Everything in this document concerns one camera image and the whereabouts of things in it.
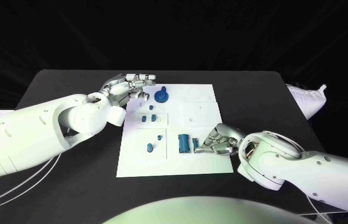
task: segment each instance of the blue object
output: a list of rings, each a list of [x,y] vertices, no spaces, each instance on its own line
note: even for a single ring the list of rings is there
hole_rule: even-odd
[[[147,152],[150,153],[153,151],[153,146],[151,144],[147,144]]]
[[[190,153],[187,135],[179,135],[179,153]]]
[[[169,95],[167,95],[167,92],[166,92],[166,88],[163,86],[161,90],[154,93],[154,100],[156,100],[156,102],[163,103],[163,102],[167,101],[167,98],[169,98]]]
[[[193,150],[194,150],[194,148],[197,148],[197,138],[192,138],[192,142],[193,142]]]

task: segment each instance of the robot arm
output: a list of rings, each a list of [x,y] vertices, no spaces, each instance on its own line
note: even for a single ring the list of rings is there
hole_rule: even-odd
[[[304,151],[284,136],[264,131],[245,135],[239,129],[218,124],[196,153],[236,155],[239,174],[271,190],[284,180],[320,202],[348,210],[348,159]]]
[[[91,138],[106,122],[121,126],[131,98],[148,99],[143,86],[154,75],[119,74],[98,92],[75,94],[14,111],[0,117],[0,176],[24,170]],[[63,135],[60,127],[70,132]]]

